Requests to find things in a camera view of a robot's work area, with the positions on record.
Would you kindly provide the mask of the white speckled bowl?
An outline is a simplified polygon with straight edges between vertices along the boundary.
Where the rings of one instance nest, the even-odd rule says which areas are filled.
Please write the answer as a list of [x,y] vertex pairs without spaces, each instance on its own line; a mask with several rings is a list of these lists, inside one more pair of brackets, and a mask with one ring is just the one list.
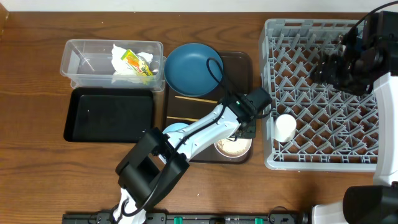
[[245,155],[251,147],[252,139],[238,138],[236,141],[222,139],[214,143],[216,150],[223,156],[238,158]]

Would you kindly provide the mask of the white paper cup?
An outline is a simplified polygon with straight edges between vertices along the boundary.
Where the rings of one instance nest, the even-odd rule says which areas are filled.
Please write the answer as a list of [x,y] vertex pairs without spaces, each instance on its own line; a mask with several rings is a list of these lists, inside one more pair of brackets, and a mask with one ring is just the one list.
[[279,142],[293,140],[297,127],[296,119],[290,114],[282,114],[274,122],[274,139]]

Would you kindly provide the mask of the light blue bowl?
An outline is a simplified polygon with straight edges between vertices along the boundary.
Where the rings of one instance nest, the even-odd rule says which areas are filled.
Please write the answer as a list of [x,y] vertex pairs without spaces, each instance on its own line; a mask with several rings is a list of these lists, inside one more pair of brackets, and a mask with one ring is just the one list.
[[162,131],[162,133],[163,133],[163,134],[166,134],[166,133],[168,133],[168,132],[177,131],[177,130],[179,130],[179,129],[186,128],[187,126],[188,126],[188,124],[186,124],[186,123],[174,123],[174,124],[171,124],[171,125],[167,126],[167,127]]

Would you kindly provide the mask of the wooden chopstick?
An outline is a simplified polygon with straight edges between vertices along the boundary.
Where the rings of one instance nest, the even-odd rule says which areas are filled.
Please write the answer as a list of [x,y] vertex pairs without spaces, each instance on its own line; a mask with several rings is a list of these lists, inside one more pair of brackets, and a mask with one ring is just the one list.
[[183,118],[183,117],[175,117],[175,116],[167,116],[167,119],[176,119],[176,120],[183,120],[183,121],[192,121],[192,122],[196,122],[199,119],[195,119],[195,118]]
[[183,99],[183,100],[190,100],[190,101],[199,101],[199,102],[204,102],[204,103],[212,103],[212,104],[218,104],[217,101],[215,100],[206,100],[206,99],[201,99],[201,98],[192,98],[192,97],[187,97],[187,96],[175,96],[178,99]]

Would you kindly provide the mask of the dark blue plate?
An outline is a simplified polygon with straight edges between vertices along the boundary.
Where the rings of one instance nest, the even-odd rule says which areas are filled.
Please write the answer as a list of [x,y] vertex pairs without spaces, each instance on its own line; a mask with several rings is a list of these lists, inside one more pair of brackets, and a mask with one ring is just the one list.
[[224,66],[219,53],[205,44],[189,43],[168,56],[165,79],[169,87],[185,96],[204,96],[223,78]]

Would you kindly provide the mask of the yellow green snack wrapper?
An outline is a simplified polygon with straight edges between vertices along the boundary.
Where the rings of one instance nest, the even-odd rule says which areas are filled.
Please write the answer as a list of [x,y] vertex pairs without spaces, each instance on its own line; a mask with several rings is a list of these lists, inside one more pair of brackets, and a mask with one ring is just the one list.
[[127,49],[121,60],[124,61],[130,69],[133,69],[140,76],[153,76],[147,62],[140,56],[136,55],[131,49]]

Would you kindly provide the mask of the white tissue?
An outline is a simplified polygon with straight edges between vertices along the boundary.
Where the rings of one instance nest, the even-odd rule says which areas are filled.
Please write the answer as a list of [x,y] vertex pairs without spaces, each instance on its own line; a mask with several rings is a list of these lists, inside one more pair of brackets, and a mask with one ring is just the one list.
[[[116,81],[127,81],[132,83],[148,84],[155,77],[155,75],[148,77],[140,76],[133,69],[130,69],[128,65],[121,60],[121,57],[123,56],[126,50],[127,49],[118,47],[115,44],[113,45],[113,49],[111,51],[112,53],[111,64],[115,72],[113,73],[112,82],[114,83]],[[153,59],[153,55],[146,52],[139,52],[135,54],[142,57],[147,62],[148,66],[150,65]]]

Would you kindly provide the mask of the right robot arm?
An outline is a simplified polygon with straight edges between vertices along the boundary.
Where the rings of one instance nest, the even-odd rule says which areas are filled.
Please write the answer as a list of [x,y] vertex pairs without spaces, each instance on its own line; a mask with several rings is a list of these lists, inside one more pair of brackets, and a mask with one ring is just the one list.
[[370,47],[324,55],[310,78],[354,95],[373,91],[379,149],[373,184],[346,190],[343,200],[312,209],[312,223],[397,223],[397,51]]

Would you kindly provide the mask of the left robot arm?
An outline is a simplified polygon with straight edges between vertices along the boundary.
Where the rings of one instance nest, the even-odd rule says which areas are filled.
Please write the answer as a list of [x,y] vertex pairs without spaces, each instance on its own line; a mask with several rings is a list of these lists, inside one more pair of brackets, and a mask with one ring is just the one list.
[[214,110],[185,128],[145,133],[116,167],[121,199],[115,223],[143,223],[146,211],[163,200],[189,168],[190,160],[208,146],[245,131],[262,111],[254,100],[223,100]]

